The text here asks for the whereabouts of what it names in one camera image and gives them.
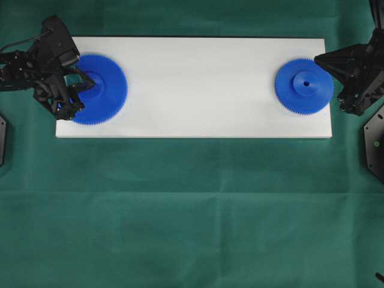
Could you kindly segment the blue gear near left arm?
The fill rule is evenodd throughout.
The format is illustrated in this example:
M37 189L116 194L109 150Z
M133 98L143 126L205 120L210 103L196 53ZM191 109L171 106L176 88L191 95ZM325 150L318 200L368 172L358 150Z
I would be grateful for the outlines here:
M84 54L76 65L95 85L78 93L85 107L73 121L98 125L111 120L123 108L128 97L128 82L123 69L112 59L98 54Z

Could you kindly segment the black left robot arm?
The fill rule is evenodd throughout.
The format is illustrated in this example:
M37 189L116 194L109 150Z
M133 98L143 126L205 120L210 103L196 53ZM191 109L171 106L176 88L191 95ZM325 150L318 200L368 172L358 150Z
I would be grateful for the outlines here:
M1 91L32 88L33 97L57 120L72 120L85 105L78 93L95 82L75 66L80 52L58 16L42 22L38 36L1 48Z

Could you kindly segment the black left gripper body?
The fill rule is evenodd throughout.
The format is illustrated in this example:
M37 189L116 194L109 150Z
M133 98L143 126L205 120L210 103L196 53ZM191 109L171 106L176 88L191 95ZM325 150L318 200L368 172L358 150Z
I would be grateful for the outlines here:
M46 18L42 26L41 35L28 50L28 56L36 61L38 71L38 79L34 83L34 98L39 102L53 102L50 86L66 86L64 77L69 75L69 68L72 67L60 65L59 52L64 47L76 45L68 28L58 16Z

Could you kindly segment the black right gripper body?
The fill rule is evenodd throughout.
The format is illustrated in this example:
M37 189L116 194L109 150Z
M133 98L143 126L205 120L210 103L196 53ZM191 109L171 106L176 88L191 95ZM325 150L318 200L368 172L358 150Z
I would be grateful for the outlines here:
M376 28L367 44L333 52L345 57L345 85L338 95L340 109L361 116L383 97L383 30Z

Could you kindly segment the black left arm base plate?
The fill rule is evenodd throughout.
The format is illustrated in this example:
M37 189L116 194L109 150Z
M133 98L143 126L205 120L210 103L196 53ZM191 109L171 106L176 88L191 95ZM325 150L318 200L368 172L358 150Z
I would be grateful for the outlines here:
M5 161L5 143L7 136L7 122L0 116L0 166L3 166Z

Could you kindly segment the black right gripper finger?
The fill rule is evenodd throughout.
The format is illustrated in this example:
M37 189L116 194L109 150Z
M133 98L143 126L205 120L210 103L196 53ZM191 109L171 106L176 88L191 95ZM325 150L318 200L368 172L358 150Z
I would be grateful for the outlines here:
M345 57L324 53L314 57L315 63L345 85Z

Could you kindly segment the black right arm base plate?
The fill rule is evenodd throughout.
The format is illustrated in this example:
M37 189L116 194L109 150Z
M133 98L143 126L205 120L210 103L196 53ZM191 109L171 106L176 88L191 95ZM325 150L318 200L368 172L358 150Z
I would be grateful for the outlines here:
M381 106L364 125L367 167L380 182L383 182L383 110Z

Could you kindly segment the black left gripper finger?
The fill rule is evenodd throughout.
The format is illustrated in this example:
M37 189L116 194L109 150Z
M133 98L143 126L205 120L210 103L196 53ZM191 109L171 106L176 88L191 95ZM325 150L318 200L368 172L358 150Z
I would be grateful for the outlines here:
M91 89L95 82L77 66L69 68L69 85L74 89Z
M52 112L56 120L72 120L85 105L79 93L90 90L94 84L72 84L70 86L51 85L53 95Z

